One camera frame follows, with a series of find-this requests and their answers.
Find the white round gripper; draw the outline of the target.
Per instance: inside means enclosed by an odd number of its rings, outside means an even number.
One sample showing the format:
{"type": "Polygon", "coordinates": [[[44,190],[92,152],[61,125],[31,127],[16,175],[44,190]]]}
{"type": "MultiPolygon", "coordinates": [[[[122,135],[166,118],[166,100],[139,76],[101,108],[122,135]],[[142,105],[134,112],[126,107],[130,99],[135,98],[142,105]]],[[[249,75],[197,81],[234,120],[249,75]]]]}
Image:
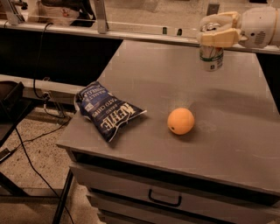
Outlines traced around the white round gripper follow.
{"type": "Polygon", "coordinates": [[[277,8],[252,8],[242,16],[237,11],[212,14],[200,20],[199,28],[197,40],[202,46],[225,48],[238,42],[247,48],[276,46],[277,8]]]}

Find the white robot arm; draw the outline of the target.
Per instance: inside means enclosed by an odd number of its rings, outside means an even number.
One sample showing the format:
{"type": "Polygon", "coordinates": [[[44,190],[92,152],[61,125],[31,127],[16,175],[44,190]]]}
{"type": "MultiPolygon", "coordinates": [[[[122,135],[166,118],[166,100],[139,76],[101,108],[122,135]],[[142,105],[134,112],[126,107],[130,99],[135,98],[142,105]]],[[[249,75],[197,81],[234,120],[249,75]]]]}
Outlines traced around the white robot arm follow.
{"type": "Polygon", "coordinates": [[[197,40],[202,46],[221,48],[239,44],[246,48],[280,45],[280,10],[252,8],[242,14],[227,11],[203,17],[197,40]]]}

